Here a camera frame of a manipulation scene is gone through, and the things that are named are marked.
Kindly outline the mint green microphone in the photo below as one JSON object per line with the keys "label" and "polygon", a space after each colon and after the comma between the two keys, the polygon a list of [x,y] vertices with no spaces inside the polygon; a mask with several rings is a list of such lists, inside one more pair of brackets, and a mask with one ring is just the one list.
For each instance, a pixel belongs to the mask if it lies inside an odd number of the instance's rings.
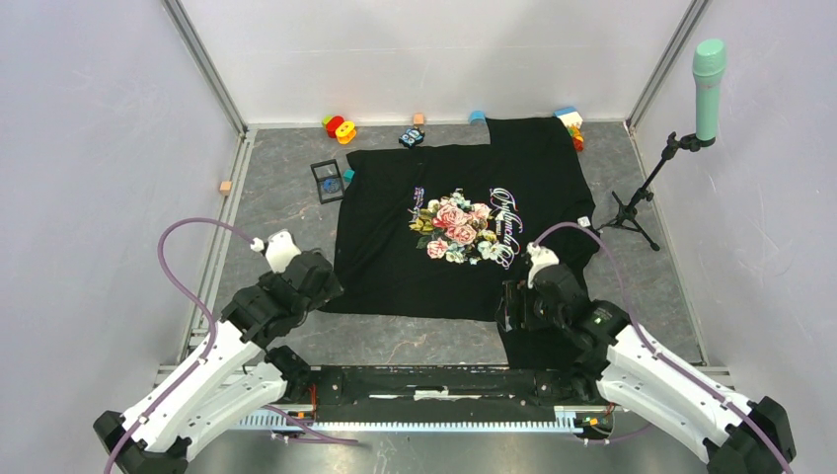
{"label": "mint green microphone", "polygon": [[693,54],[692,75],[696,87],[695,134],[701,142],[713,142],[717,137],[721,81],[726,61],[726,47],[721,39],[701,41]]}

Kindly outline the black floral t-shirt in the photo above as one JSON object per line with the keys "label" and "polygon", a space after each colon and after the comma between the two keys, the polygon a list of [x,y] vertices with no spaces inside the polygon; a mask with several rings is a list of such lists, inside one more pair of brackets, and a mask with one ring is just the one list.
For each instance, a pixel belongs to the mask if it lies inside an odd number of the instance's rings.
{"label": "black floral t-shirt", "polygon": [[554,117],[489,119],[479,145],[358,150],[340,206],[328,313],[500,322],[504,287],[551,249],[583,278],[595,209],[571,134]]}

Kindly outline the blue black toy car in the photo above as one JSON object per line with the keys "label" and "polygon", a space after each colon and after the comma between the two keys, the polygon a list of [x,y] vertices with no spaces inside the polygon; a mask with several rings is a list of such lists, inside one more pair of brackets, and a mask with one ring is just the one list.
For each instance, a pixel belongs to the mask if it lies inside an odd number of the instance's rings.
{"label": "blue black toy car", "polygon": [[413,149],[424,142],[425,133],[418,127],[412,127],[405,130],[399,137],[399,143],[408,149]]}

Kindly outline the small wooden cube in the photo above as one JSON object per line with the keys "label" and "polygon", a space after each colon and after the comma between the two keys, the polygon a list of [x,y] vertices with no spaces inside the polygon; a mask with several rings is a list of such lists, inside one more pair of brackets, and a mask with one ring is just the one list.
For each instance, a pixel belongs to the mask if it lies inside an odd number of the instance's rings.
{"label": "small wooden cube", "polygon": [[218,191],[222,196],[228,197],[232,192],[232,187],[233,184],[231,181],[223,181],[220,183]]}

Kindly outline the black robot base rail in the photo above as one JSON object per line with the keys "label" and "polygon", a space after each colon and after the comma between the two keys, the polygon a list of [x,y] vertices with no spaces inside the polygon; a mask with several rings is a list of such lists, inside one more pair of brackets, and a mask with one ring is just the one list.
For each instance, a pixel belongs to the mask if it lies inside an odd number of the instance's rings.
{"label": "black robot base rail", "polygon": [[289,382],[281,405],[319,422],[548,422],[556,407],[604,407],[594,384],[557,369],[492,365],[322,365]]}

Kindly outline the colourful building block stack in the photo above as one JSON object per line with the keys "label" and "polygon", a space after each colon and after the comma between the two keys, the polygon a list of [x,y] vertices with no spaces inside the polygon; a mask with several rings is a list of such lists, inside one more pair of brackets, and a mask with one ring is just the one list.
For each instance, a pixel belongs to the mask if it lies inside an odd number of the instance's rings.
{"label": "colourful building block stack", "polygon": [[584,138],[580,129],[583,124],[583,118],[577,108],[565,107],[558,109],[553,112],[553,115],[555,118],[559,119],[567,129],[571,136],[574,149],[578,152],[582,151],[584,149]]}

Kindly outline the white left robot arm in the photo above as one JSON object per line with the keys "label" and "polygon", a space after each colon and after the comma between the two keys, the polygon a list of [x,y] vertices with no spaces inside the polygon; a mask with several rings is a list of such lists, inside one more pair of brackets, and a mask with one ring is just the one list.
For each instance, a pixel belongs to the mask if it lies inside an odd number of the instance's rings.
{"label": "white left robot arm", "polygon": [[105,411],[94,431],[109,457],[104,470],[183,473],[219,435],[282,398],[310,389],[303,362],[272,342],[342,294],[318,251],[295,252],[277,270],[235,292],[213,330],[162,384],[122,413]]}

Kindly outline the black microphone tripod stand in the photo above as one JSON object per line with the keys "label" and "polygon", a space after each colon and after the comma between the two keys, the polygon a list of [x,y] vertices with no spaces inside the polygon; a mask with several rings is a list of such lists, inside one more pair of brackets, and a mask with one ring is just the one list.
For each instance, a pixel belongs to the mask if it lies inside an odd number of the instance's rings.
{"label": "black microphone tripod stand", "polygon": [[646,202],[653,201],[654,193],[649,189],[651,183],[657,177],[663,166],[671,161],[679,150],[687,150],[695,153],[703,148],[713,146],[715,142],[716,140],[714,138],[703,140],[696,133],[678,138],[675,132],[671,132],[666,138],[666,145],[660,153],[659,161],[646,177],[643,184],[634,191],[630,200],[623,202],[615,192],[611,193],[611,197],[618,206],[617,212],[611,219],[600,225],[597,231],[613,228],[638,233],[643,236],[653,251],[658,252],[660,250],[659,244],[649,236],[637,221],[638,205],[643,200]]}

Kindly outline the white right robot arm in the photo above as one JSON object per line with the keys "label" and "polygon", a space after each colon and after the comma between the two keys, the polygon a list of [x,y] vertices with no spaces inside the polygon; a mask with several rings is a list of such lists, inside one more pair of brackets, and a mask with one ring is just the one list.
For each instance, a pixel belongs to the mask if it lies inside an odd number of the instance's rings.
{"label": "white right robot arm", "polygon": [[502,285],[498,328],[544,336],[562,351],[562,398],[636,413],[702,460],[710,473],[788,473],[797,455],[776,400],[737,393],[664,348],[615,303],[592,300],[564,264]]}

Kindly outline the light blue arch block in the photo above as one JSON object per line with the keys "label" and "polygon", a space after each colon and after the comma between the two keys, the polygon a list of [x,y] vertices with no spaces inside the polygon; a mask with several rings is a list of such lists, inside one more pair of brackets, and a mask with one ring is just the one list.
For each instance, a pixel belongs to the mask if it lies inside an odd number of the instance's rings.
{"label": "light blue arch block", "polygon": [[480,124],[480,123],[485,124],[486,122],[487,122],[487,116],[486,116],[484,111],[475,110],[475,111],[472,111],[469,114],[468,123],[470,125],[476,125],[476,124]]}

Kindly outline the black square display frame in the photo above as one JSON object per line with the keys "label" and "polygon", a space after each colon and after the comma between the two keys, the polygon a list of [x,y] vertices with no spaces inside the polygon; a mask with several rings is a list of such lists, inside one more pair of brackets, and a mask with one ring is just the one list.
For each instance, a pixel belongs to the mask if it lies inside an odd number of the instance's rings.
{"label": "black square display frame", "polygon": [[310,169],[315,179],[320,204],[340,201],[344,198],[344,180],[335,159],[313,163]]}

